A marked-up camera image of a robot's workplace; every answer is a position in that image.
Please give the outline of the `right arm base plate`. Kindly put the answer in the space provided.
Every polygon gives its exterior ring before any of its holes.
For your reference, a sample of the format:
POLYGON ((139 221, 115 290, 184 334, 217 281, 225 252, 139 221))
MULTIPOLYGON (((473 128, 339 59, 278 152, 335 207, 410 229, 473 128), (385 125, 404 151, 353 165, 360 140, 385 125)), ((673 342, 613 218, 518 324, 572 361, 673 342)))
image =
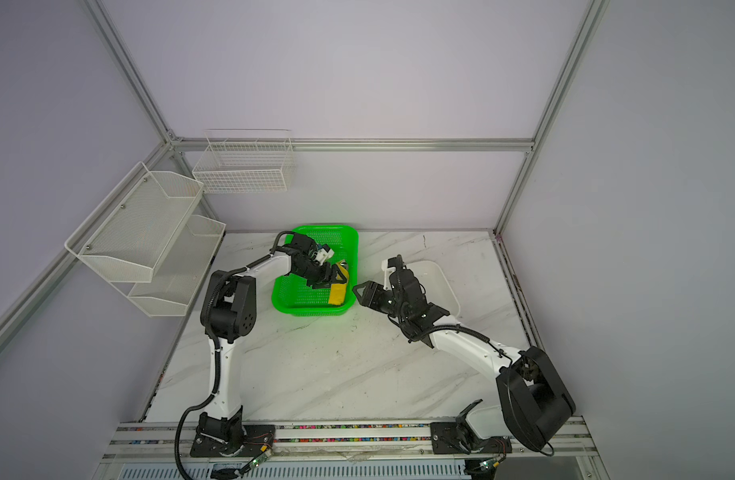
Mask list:
POLYGON ((433 422, 429 428, 431 428, 431 448, 437 455, 510 454, 513 452, 509 438, 495 436, 483 439, 463 422, 433 422))

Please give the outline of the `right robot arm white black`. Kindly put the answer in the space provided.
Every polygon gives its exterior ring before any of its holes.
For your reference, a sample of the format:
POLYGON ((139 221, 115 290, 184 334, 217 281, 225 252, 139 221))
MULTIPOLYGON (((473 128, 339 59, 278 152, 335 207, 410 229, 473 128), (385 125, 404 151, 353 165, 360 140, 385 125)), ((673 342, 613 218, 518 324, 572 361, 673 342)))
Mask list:
POLYGON ((407 342, 445 352, 493 382, 505 429, 523 447, 552 456, 551 440, 577 406, 547 352, 509 347, 463 324, 427 299, 425 286, 399 255, 381 270, 383 282, 353 288, 357 302, 387 316, 407 342))

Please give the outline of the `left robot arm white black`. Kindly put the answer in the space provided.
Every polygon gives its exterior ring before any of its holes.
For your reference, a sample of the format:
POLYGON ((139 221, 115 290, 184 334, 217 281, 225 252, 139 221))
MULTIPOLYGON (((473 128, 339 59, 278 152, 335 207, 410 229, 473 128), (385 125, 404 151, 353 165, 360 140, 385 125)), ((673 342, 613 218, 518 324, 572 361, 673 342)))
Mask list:
POLYGON ((217 270, 209 280, 200 320, 212 344, 214 376, 208 400, 200 404, 197 442, 216 442, 225 450, 240 449, 247 438, 243 405, 231 386, 235 350, 258 320, 258 290, 280 277, 297 276, 313 289, 337 290, 336 303, 346 298, 349 263, 336 261, 335 251, 313 238, 284 231, 270 252, 234 270, 217 270))

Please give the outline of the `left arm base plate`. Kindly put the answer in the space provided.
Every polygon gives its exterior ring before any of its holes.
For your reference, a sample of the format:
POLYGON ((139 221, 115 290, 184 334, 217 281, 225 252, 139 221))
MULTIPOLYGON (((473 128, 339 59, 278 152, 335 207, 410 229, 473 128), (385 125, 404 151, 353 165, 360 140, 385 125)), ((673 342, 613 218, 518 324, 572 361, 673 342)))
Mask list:
POLYGON ((228 432, 217 427, 196 430, 190 450, 191 458, 252 458, 260 455, 264 448, 270 450, 276 437, 276 428, 271 424, 244 425, 228 432))

